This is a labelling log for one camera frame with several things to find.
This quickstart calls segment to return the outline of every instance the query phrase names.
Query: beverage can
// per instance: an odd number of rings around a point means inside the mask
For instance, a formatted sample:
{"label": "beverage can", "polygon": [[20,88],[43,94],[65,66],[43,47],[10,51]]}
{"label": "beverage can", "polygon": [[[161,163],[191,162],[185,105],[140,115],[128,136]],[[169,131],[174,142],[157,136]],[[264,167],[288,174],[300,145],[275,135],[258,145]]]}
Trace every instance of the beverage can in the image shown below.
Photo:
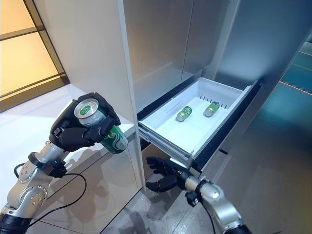
{"label": "beverage can", "polygon": [[185,106],[175,117],[175,119],[179,122],[183,122],[190,114],[192,113],[192,109],[189,106]]}
{"label": "beverage can", "polygon": [[214,101],[205,109],[203,114],[206,117],[211,117],[211,116],[213,116],[216,113],[216,111],[219,108],[220,108],[219,102]]}
{"label": "beverage can", "polygon": [[[74,115],[86,127],[99,124],[106,118],[105,111],[99,106],[98,100],[94,98],[80,102],[75,107]],[[128,139],[121,129],[114,125],[108,135],[101,141],[101,144],[111,153],[119,154],[127,148]]]}

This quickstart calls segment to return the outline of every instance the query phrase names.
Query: black wire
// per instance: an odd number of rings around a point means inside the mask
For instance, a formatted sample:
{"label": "black wire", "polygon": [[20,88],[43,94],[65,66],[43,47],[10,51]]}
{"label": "black wire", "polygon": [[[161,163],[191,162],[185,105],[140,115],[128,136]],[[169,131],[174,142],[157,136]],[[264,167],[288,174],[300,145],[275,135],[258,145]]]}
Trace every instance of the black wire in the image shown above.
{"label": "black wire", "polygon": [[73,204],[75,204],[77,201],[79,201],[82,196],[84,195],[84,193],[86,192],[87,190],[87,180],[86,178],[83,176],[83,175],[80,175],[80,174],[76,174],[76,173],[68,173],[68,174],[65,174],[65,176],[69,176],[69,175],[77,175],[77,176],[80,176],[83,180],[84,180],[84,190],[82,192],[82,194],[80,195],[80,197],[78,197],[78,199],[76,199],[75,201],[73,201],[72,203],[69,203],[68,205],[65,205],[65,206],[61,206],[61,207],[58,207],[58,208],[55,208],[51,211],[49,211],[48,213],[44,214],[43,216],[41,216],[40,218],[38,218],[35,222],[31,223],[28,227],[31,227],[33,226],[35,223],[37,223],[38,221],[40,221],[41,219],[43,219],[44,217],[46,217],[48,214],[54,212],[54,211],[57,211],[57,210],[60,210],[60,209],[63,209],[63,208],[66,208],[68,206],[71,206]]}
{"label": "black wire", "polygon": [[24,165],[24,163],[21,163],[21,164],[17,165],[17,166],[13,169],[14,174],[15,174],[15,176],[17,177],[17,179],[19,178],[18,168],[21,167],[21,166],[23,166],[23,165]]}
{"label": "black wire", "polygon": [[209,211],[207,211],[206,207],[203,205],[205,211],[207,212],[207,214],[209,215],[209,218],[210,218],[210,221],[211,221],[211,225],[213,227],[213,231],[214,231],[214,234],[215,234],[215,225],[214,225],[214,222],[213,222],[213,218],[211,217]]}

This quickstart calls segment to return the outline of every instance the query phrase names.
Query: drawer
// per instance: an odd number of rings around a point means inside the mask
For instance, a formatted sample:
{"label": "drawer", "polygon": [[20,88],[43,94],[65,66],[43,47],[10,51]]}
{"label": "drawer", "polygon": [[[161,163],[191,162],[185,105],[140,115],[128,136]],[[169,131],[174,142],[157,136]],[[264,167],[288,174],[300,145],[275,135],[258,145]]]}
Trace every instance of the drawer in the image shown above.
{"label": "drawer", "polygon": [[[238,90],[199,78],[139,120],[140,135],[188,168],[201,171],[259,90],[258,83]],[[220,108],[205,117],[203,112],[213,101]],[[184,106],[192,113],[178,122],[176,115]]]}

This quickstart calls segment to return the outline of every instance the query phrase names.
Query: white drawer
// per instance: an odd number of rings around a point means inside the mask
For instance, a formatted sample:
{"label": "white drawer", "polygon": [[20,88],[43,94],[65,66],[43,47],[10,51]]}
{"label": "white drawer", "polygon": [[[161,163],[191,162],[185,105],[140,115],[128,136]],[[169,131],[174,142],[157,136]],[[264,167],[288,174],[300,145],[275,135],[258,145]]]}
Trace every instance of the white drawer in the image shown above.
{"label": "white drawer", "polygon": [[[247,86],[245,90],[238,90],[209,79],[199,78],[139,121],[140,135],[190,167],[203,150],[209,148],[213,137],[227,123],[255,84],[256,82],[252,86]],[[219,102],[220,108],[212,117],[203,116],[203,112],[213,101]],[[190,106],[192,113],[185,121],[178,122],[176,115],[184,106]],[[201,170],[201,166],[212,155],[207,152],[205,154],[201,155],[200,162],[196,163],[197,170]]]}

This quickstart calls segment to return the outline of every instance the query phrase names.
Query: silver robotic arm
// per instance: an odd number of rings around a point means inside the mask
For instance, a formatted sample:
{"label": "silver robotic arm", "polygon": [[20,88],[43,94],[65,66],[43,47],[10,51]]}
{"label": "silver robotic arm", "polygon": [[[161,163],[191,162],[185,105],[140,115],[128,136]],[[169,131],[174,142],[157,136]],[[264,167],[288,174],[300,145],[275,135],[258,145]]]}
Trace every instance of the silver robotic arm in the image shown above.
{"label": "silver robotic arm", "polygon": [[[74,115],[75,107],[88,98],[97,99],[109,117],[85,127]],[[73,100],[54,122],[49,136],[40,153],[31,153],[22,166],[18,180],[10,190],[7,204],[0,213],[0,234],[24,234],[38,209],[48,197],[48,187],[53,178],[66,173],[66,156],[79,148],[100,142],[113,125],[120,120],[112,106],[98,93],[89,93]]]}
{"label": "silver robotic arm", "polygon": [[201,202],[207,212],[212,214],[218,229],[223,234],[251,234],[234,205],[224,196],[223,190],[205,179],[199,180],[186,168],[162,158],[148,157],[147,163],[154,173],[164,178],[146,187],[155,192],[167,191],[174,186],[186,190],[188,203],[195,206]]}

